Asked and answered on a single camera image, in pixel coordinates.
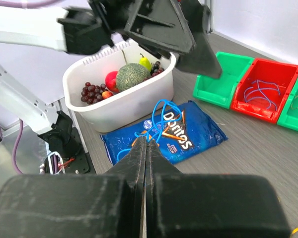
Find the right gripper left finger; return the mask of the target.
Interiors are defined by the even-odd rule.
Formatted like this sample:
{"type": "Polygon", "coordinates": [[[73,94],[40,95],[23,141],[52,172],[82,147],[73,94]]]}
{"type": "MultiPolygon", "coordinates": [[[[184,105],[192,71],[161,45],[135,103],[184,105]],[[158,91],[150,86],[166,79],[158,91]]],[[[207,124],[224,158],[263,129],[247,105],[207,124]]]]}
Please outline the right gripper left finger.
{"type": "Polygon", "coordinates": [[[101,175],[19,175],[0,190],[0,238],[140,238],[147,142],[101,175]]]}

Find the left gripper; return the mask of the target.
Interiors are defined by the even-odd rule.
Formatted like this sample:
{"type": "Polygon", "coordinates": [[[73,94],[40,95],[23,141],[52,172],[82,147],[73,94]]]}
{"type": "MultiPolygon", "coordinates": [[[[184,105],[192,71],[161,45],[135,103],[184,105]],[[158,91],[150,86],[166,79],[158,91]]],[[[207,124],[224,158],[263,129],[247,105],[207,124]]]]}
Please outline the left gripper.
{"type": "Polygon", "coordinates": [[[58,18],[65,52],[92,55],[109,45],[112,34],[132,39],[152,55],[190,53],[194,32],[209,32],[211,11],[197,0],[90,0],[89,9],[68,7],[58,18]]]}

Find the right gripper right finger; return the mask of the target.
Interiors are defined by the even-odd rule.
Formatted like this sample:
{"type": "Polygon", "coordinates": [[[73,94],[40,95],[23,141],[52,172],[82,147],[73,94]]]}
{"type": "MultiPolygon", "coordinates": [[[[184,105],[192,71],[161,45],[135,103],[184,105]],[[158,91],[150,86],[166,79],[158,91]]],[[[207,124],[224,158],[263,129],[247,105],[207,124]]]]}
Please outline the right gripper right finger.
{"type": "Polygon", "coordinates": [[[149,238],[289,238],[272,184],[257,175],[184,174],[147,148],[149,238]]]}

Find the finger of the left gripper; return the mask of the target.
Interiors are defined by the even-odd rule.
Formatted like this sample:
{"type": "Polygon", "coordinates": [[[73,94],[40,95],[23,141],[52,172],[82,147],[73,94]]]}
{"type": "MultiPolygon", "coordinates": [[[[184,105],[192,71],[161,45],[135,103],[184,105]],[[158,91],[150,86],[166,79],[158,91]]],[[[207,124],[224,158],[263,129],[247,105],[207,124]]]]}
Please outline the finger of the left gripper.
{"type": "Polygon", "coordinates": [[[182,72],[219,79],[223,70],[213,52],[208,37],[203,32],[194,32],[196,47],[186,55],[180,55],[176,68],[182,72]]]}

